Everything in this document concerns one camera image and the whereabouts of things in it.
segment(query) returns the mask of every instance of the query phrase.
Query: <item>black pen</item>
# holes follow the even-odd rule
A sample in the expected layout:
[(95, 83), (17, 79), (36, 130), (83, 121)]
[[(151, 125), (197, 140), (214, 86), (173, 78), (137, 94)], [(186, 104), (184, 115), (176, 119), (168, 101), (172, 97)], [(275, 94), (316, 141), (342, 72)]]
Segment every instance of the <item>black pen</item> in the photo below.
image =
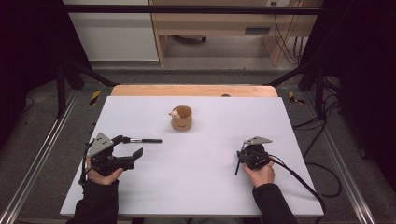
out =
[(162, 139), (129, 138), (123, 137), (122, 143), (161, 143)]

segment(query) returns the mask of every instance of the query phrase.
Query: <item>black sleeve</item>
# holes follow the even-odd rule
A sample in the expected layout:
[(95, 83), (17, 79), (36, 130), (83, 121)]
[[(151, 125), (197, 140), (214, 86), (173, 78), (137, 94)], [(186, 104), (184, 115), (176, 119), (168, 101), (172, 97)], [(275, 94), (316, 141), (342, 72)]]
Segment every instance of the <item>black sleeve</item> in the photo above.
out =
[(76, 204), (75, 216), (66, 224), (117, 223), (119, 212), (119, 181), (100, 185), (88, 180), (84, 197)]
[(291, 224), (297, 219), (290, 211), (279, 187), (275, 184), (264, 184), (253, 189), (253, 197), (262, 211), (262, 222), (265, 224)]

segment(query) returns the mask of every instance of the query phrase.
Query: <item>white tabletop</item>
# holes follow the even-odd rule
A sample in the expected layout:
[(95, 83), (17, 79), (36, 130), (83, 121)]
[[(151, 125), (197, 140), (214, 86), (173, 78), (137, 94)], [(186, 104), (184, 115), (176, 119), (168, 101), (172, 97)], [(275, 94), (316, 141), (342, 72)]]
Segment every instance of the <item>white tabletop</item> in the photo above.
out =
[[(192, 128), (175, 131), (168, 115), (177, 105), (192, 109)], [(234, 175), (244, 140), (273, 140), (265, 149), (279, 157), (311, 188), (312, 180), (278, 97), (109, 96), (92, 137), (161, 138), (161, 144), (118, 144), (114, 156), (144, 148), (133, 170), (120, 177), (119, 214), (135, 217), (252, 217), (260, 214), (248, 176)], [(64, 201), (73, 215), (82, 187), (80, 169)], [(320, 204), (288, 171), (275, 165), (276, 184), (295, 216), (322, 216)]]

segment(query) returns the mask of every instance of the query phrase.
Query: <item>person's arm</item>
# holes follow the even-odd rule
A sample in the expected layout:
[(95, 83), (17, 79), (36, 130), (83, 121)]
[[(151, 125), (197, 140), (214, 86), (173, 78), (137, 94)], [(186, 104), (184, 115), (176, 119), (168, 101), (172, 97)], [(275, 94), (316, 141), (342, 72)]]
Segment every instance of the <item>person's arm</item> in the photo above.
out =
[(117, 223), (119, 212), (119, 181), (122, 173), (118, 169), (110, 176), (101, 176), (96, 171), (88, 172), (84, 185), (84, 197), (76, 204), (73, 218), (66, 224)]
[(274, 184), (275, 173), (271, 161), (258, 171), (252, 171), (242, 164), (250, 177), (253, 188), (253, 198), (262, 212), (262, 222), (265, 224), (298, 224), (294, 214), (290, 211), (279, 187)]

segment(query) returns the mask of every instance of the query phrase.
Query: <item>hand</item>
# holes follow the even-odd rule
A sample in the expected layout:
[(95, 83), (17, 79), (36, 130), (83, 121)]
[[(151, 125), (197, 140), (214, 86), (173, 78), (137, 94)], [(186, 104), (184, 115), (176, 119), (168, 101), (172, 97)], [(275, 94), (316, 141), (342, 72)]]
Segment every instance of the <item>hand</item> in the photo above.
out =
[[(91, 165), (91, 160), (90, 158), (87, 158), (87, 165)], [(111, 185), (114, 181), (116, 181), (120, 175), (122, 174), (123, 169), (119, 168), (113, 174), (109, 176), (102, 176), (99, 173), (97, 173), (95, 170), (91, 169), (88, 173), (88, 179), (90, 179), (92, 182), (100, 185)]]
[(248, 166), (242, 163), (245, 172), (250, 177), (251, 183), (254, 187), (258, 187), (264, 184), (273, 184), (275, 179), (274, 169), (272, 168), (274, 165), (273, 161), (270, 161), (268, 164), (264, 165), (260, 170), (253, 171), (248, 168)]

